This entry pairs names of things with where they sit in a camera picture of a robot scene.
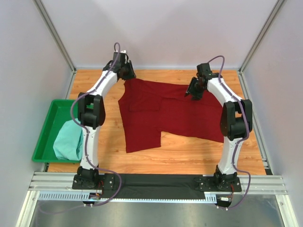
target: wooden table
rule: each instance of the wooden table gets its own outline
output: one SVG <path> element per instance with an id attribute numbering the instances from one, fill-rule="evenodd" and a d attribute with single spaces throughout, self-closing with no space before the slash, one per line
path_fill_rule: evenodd
<path id="1" fill-rule="evenodd" d="M 136 70 L 137 78 L 172 83 L 189 84 L 196 70 Z M 101 70 L 78 70 L 70 99 L 79 92 L 90 89 L 101 75 Z M 222 73 L 227 85 L 243 97 L 237 71 Z M 221 158 L 223 144 L 192 137 L 161 133 L 161 147 L 127 154 L 125 135 L 118 100 L 124 93 L 124 82 L 118 81 L 105 97 L 106 120 L 102 126 L 98 158 L 99 166 L 118 173 L 128 174 L 213 174 Z M 50 163 L 49 172 L 76 172 L 77 164 Z M 265 175 L 261 154 L 254 132 L 244 142 L 238 168 L 252 175 Z"/>

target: red cloth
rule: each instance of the red cloth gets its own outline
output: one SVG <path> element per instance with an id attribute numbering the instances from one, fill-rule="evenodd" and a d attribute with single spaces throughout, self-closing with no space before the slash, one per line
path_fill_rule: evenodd
<path id="1" fill-rule="evenodd" d="M 222 106 L 213 94 L 192 101 L 184 97 L 187 85 L 130 79 L 119 100 L 126 152 L 161 146 L 161 131 L 223 142 Z"/>

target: plastic container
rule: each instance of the plastic container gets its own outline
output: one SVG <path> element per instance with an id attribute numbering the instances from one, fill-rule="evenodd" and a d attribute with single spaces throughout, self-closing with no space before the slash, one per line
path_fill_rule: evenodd
<path id="1" fill-rule="evenodd" d="M 70 110 L 74 100 L 56 99 L 49 107 L 43 124 L 32 160 L 34 162 L 78 163 L 74 160 L 58 160 L 53 150 L 53 143 L 59 130 L 66 121 L 71 120 Z M 77 117 L 78 106 L 75 105 L 73 113 Z"/>

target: white panel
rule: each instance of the white panel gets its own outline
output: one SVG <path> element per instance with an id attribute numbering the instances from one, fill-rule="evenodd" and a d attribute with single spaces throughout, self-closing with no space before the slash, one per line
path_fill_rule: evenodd
<path id="1" fill-rule="evenodd" d="M 136 68 L 195 68 L 219 54 L 238 68 L 275 2 L 43 0 L 78 68 L 103 67 L 116 41 Z"/>
<path id="2" fill-rule="evenodd" d="M 52 99 L 64 98 L 71 71 L 32 0 L 0 6 L 0 220 L 16 224 L 30 180 L 31 161 Z"/>
<path id="3" fill-rule="evenodd" d="M 244 76 L 275 174 L 303 226 L 303 1 L 288 0 Z"/>

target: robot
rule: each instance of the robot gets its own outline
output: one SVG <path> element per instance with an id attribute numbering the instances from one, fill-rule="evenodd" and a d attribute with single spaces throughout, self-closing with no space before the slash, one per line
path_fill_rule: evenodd
<path id="1" fill-rule="evenodd" d="M 88 90 L 88 95 L 80 93 L 78 101 L 78 119 L 83 129 L 84 141 L 87 139 L 87 150 L 83 153 L 80 167 L 74 176 L 73 189 L 96 189 L 100 181 L 105 179 L 93 166 L 98 166 L 98 138 L 99 131 L 105 121 L 106 113 L 103 98 L 110 88 L 119 81 L 136 78 L 132 62 L 126 51 L 115 50 L 112 61 L 103 68 L 102 75 L 96 84 Z M 213 73 L 209 63 L 197 66 L 196 77 L 191 79 L 185 96 L 191 95 L 192 100 L 203 98 L 203 92 L 211 92 L 223 107 L 220 129 L 224 136 L 223 154 L 216 166 L 212 177 L 199 177 L 197 182 L 200 191 L 230 191 L 231 185 L 235 192 L 241 191 L 237 177 L 237 161 L 243 141 L 252 131 L 252 103 L 249 99 L 243 100 L 237 96 L 224 82 L 220 73 Z"/>

